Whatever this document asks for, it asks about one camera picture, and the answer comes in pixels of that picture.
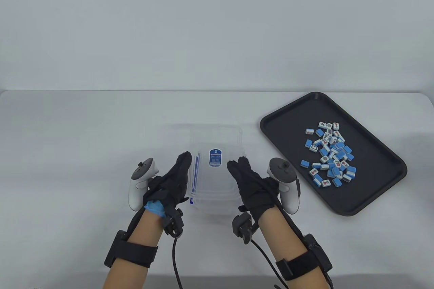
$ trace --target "white vr controller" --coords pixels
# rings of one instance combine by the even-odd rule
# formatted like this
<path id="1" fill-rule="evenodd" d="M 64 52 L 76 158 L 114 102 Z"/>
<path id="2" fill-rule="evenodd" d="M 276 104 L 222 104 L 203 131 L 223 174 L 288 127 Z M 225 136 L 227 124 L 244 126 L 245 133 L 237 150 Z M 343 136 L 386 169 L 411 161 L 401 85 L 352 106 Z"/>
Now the white vr controller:
<path id="1" fill-rule="evenodd" d="M 138 164 L 130 180 L 128 204 L 133 211 L 139 211 L 143 206 L 143 196 L 147 191 L 149 179 L 158 174 L 159 170 L 153 158 L 148 158 Z"/>
<path id="2" fill-rule="evenodd" d="M 294 214 L 300 206 L 300 182 L 294 168 L 281 158 L 273 158 L 268 165 L 267 174 L 279 182 L 280 201 L 288 214 Z"/>

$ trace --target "black tray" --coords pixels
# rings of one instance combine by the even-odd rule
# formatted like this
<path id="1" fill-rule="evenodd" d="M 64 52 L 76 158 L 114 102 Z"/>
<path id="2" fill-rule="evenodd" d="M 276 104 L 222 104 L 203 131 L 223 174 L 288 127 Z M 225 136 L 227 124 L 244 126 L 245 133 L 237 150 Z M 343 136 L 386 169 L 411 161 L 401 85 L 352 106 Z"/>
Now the black tray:
<path id="1" fill-rule="evenodd" d="M 320 121 L 338 122 L 339 131 L 355 156 L 349 164 L 357 168 L 356 178 L 349 183 L 342 181 L 341 187 L 333 183 L 330 187 L 316 187 L 309 175 L 312 167 L 300 166 L 302 159 L 311 165 L 319 162 L 320 154 L 304 145 L 307 139 L 319 139 L 316 134 L 305 134 L 305 130 L 316 131 Z M 342 216 L 355 215 L 407 174 L 407 166 L 397 154 L 322 92 L 310 92 L 268 114 L 261 120 L 260 128 L 327 205 Z M 326 171 L 319 174 L 330 179 Z"/>

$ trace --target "forearm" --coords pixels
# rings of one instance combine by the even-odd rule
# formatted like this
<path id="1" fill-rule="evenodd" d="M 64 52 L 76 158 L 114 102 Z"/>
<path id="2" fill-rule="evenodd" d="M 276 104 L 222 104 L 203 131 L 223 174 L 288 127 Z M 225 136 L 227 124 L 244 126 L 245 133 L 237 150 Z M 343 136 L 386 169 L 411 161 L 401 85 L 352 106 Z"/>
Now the forearm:
<path id="1" fill-rule="evenodd" d="M 128 241 L 156 247 L 162 233 L 163 219 L 146 210 Z M 116 259 L 107 275 L 103 289 L 141 289 L 146 280 L 147 270 L 144 266 Z"/>
<path id="2" fill-rule="evenodd" d="M 277 207 L 266 210 L 259 218 L 258 224 L 276 261 L 282 259 L 291 261 L 307 252 L 306 247 L 295 235 Z M 319 267 L 288 281 L 288 287 L 291 289 L 329 289 Z"/>

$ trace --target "black arm strap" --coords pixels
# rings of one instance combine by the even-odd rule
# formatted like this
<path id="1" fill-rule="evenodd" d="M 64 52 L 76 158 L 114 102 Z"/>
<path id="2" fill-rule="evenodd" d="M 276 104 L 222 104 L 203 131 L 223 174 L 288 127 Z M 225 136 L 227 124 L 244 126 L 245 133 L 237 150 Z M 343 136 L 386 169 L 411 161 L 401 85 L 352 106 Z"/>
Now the black arm strap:
<path id="1" fill-rule="evenodd" d="M 157 247 L 120 241 L 115 248 L 115 257 L 149 268 L 157 254 Z"/>
<path id="2" fill-rule="evenodd" d="M 143 246 L 127 242 L 129 236 L 123 230 L 118 231 L 112 247 L 108 251 L 104 265 L 112 267 L 117 258 L 149 268 L 157 254 L 157 247 Z"/>
<path id="3" fill-rule="evenodd" d="M 308 250 L 306 253 L 294 258 L 291 261 L 285 259 L 276 262 L 276 266 L 279 269 L 282 277 L 286 281 L 294 280 L 296 278 L 305 275 L 319 266 L 318 260 L 315 254 Z"/>

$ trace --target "person's left hand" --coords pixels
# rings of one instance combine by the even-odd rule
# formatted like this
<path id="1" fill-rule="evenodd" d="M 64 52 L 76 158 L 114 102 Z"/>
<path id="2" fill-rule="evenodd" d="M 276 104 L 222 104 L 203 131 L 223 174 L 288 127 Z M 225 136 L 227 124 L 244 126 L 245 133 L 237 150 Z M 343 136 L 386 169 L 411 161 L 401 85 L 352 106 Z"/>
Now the person's left hand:
<path id="1" fill-rule="evenodd" d="M 164 176 L 155 176 L 149 182 L 149 191 L 154 192 L 164 207 L 185 202 L 188 171 L 191 165 L 191 153 L 180 154 L 175 165 Z"/>

